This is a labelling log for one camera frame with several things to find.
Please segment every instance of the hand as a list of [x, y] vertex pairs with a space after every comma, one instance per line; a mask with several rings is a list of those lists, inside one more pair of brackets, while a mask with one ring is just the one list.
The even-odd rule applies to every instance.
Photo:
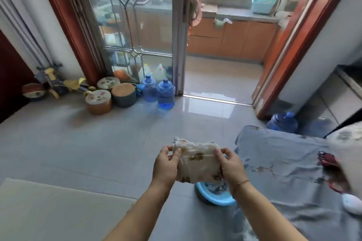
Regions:
[[221, 165], [224, 178], [229, 185], [229, 190], [233, 193], [239, 183], [248, 180], [244, 165], [239, 156], [228, 148], [221, 150], [215, 149], [214, 155]]
[[170, 192], [177, 176], [177, 164], [181, 156], [181, 149], [177, 149], [173, 155], [168, 155], [172, 146], [163, 146], [153, 166], [151, 184], [165, 188]]

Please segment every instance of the glass door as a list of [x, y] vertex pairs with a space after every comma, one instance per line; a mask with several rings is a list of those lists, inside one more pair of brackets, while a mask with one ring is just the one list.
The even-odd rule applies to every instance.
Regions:
[[140, 83], [146, 74], [183, 92], [189, 0], [75, 0], [107, 74]]

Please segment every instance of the bowl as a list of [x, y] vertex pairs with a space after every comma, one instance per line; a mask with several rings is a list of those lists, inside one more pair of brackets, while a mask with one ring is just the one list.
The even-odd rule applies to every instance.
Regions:
[[219, 206], [231, 206], [235, 204], [235, 199], [231, 196], [227, 185], [209, 184], [198, 182], [195, 184], [195, 191], [198, 197], [205, 203], [212, 203]]

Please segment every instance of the blue water bottle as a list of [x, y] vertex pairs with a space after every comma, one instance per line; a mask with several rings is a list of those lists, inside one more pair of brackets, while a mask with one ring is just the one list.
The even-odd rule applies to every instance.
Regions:
[[270, 130], [294, 133], [298, 128], [298, 121], [294, 118], [295, 114], [291, 111], [287, 113], [276, 113], [267, 123], [266, 128]]
[[157, 86], [157, 101], [162, 109], [171, 109], [175, 105], [175, 86], [165, 78]]
[[151, 75], [146, 74], [146, 78], [142, 80], [143, 88], [143, 99], [146, 102], [156, 102], [157, 101], [157, 83], [154, 78], [151, 78]]

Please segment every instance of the tiled floor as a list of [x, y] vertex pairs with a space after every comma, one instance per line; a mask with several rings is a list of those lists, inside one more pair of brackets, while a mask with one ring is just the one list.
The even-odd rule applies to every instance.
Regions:
[[262, 73], [259, 64], [187, 56], [184, 93], [251, 104]]
[[[95, 117], [79, 94], [49, 97], [0, 124], [0, 183], [10, 177], [139, 198], [155, 157], [175, 136], [234, 148], [247, 124], [264, 126], [252, 108], [186, 97], [170, 111], [141, 99]], [[200, 202], [192, 184], [177, 182], [150, 240], [224, 240], [223, 214]]]

